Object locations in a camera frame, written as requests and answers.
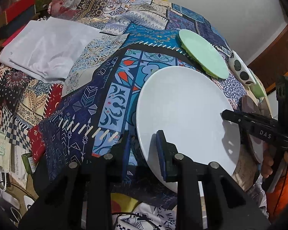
mint green plate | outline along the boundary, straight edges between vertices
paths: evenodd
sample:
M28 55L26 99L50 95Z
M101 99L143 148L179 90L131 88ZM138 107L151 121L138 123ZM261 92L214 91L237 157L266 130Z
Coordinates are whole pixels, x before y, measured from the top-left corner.
M227 79L228 67L219 52L203 37L187 29L179 31L181 47L201 64L208 75Z

black cable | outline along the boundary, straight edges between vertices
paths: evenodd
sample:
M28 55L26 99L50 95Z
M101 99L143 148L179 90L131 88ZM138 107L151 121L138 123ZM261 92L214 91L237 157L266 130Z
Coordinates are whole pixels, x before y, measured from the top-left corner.
M280 202L280 197L282 196L282 193L283 193L283 190L284 190L284 187L285 187L285 184L286 184L287 174L288 174L288 163L287 163L287 169L286 169L286 173L285 173L285 178L284 178L283 186L282 186L282 189L281 189L281 191L280 191L280 195L279 195L279 197L278 197L278 199L277 199L277 203L276 203L275 208L274 208L274 211L273 211L273 216L275 216L275 210L276 210L276 208L277 208L278 203Z
M122 214L127 214L127 215L136 216L136 217L139 218L139 220L145 220L145 221L147 221L149 224L151 224L151 225L154 227L155 230L160 230L160 228L159 228L156 224L154 224L154 223L152 223L151 221L149 221L147 217L139 216L138 214L134 214L134 213L126 213L126 212L112 213L112 215L117 215L117 214L119 214L119 216L117 216L117 218L116 218L116 221L115 221L115 223L114 223L114 225L113 225L113 229L115 228L115 226L116 226L116 224L117 224L118 218L119 218Z
M13 185L14 187L18 188L19 190L21 190L22 192L24 192L27 196L29 196L32 200L35 201L35 199L24 189L22 189L21 187L17 186L16 184L11 183L11 185Z

hand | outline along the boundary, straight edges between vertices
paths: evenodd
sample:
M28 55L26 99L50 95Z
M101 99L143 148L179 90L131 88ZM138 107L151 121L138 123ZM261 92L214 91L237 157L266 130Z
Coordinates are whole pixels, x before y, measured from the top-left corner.
M286 161L286 163L288 163L288 152L285 152L284 160ZM263 152L263 162L261 166L261 175L263 176L263 178L268 178L272 174L273 171L271 166L273 165L273 163L274 163L273 158L271 157L268 149L266 149ZM287 166L284 168L281 177L286 175L286 170Z

checkered pattern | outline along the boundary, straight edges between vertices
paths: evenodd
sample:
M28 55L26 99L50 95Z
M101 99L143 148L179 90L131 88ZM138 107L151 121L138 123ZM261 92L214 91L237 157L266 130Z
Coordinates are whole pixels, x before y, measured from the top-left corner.
M116 224L116 227L119 228L119 230L131 230L130 228L123 227L120 224Z
M27 126L19 123L6 106L2 108L1 130L5 133L6 137L9 138L11 144L18 145L25 150L31 151Z
M7 134L8 130L12 127L12 112L4 106L2 108L1 130Z
M43 18L38 18L38 19L37 19L37 21L47 21L47 20L48 20L48 18L45 17L45 16L44 16Z
M25 150L31 150L28 130L25 128L24 124L20 124L17 120L14 120L13 134L10 136L9 142L18 145Z

folded white fabric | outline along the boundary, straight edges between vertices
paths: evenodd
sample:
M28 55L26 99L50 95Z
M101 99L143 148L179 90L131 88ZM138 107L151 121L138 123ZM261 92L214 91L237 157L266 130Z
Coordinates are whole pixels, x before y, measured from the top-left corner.
M44 22L30 21L11 46L5 47L6 53L4 48L0 62L8 57L4 64L44 82L64 80L86 45L100 37L99 32L79 22L53 17Z
M0 63L8 67L12 67L17 70L20 70L28 74L29 76L39 79L45 83L57 83L57 82L62 83L62 81L60 80L53 80L53 82L51 80L47 81L40 75L34 72L31 72L30 70L27 70L21 66L16 65L15 63L11 62L9 59L12 54L12 50L15 49L15 47L17 47L18 45L22 44L23 39L28 33L30 33L30 31L34 32L34 29L41 27L42 23L45 23L45 22L29 21L29 23L25 26L25 28L8 45L6 45L5 48L3 48L2 52L0 53Z

